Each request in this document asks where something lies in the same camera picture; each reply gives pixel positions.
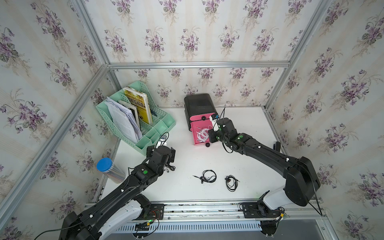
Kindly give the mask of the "white earphones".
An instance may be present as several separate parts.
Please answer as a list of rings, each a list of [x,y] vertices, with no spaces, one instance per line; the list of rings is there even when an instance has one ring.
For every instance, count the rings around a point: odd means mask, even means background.
[[[198,141],[201,143],[205,143],[209,140],[209,129],[201,129],[197,132]]]
[[[208,134],[209,129],[207,129],[207,128],[202,129],[199,127],[197,127],[197,129],[199,130],[199,132],[197,132],[197,135],[199,138],[206,140],[209,137],[209,134]]]

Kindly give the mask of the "pink drawer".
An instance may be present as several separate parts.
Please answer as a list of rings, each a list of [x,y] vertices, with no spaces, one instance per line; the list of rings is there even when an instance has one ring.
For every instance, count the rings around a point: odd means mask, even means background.
[[[193,133],[194,145],[210,144],[209,130],[213,129],[213,124],[209,120],[191,122],[191,132]]]
[[[192,115],[188,117],[188,120],[190,122],[195,121],[208,121],[212,115],[216,115],[217,113],[207,113],[207,114],[200,114],[200,115]]]

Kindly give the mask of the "pink top drawer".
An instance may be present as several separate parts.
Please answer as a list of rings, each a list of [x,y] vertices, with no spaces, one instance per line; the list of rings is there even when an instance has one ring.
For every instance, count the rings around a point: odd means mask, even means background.
[[[195,121],[208,121],[212,115],[216,115],[217,113],[207,113],[207,114],[200,114],[200,115],[192,115],[188,117],[188,120],[190,122]]]

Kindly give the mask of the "black pink drawer cabinet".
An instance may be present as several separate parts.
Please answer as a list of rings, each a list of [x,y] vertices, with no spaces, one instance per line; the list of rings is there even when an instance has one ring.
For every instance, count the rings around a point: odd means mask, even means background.
[[[195,94],[184,98],[184,109],[187,126],[191,132],[191,122],[188,117],[207,113],[217,113],[214,103],[209,94]]]

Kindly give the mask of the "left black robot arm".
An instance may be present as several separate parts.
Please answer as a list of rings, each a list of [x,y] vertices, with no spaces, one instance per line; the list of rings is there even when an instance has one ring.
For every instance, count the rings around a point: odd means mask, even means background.
[[[149,212],[151,203],[142,192],[158,180],[175,155],[173,148],[151,146],[147,158],[116,189],[80,214],[65,217],[59,239],[104,240],[125,222]]]

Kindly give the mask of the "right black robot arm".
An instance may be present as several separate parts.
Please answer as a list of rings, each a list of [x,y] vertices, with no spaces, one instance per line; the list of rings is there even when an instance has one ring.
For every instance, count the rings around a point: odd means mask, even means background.
[[[213,128],[209,130],[211,143],[220,142],[227,153],[248,156],[280,174],[285,185],[264,193],[259,200],[259,209],[274,211],[289,204],[305,207],[311,199],[317,199],[320,180],[310,159],[295,158],[271,149],[246,133],[238,133],[229,118],[218,114],[210,116]]]

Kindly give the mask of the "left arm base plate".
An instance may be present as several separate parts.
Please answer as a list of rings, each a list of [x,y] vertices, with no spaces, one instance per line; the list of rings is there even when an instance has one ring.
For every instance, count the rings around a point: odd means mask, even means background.
[[[146,206],[135,221],[162,220],[164,218],[164,204],[151,204]]]

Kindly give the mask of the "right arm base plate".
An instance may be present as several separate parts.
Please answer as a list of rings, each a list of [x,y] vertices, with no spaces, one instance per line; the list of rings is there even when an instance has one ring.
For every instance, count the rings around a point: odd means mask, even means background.
[[[260,201],[241,203],[239,207],[246,219],[278,219],[285,212],[283,207],[271,210]]]

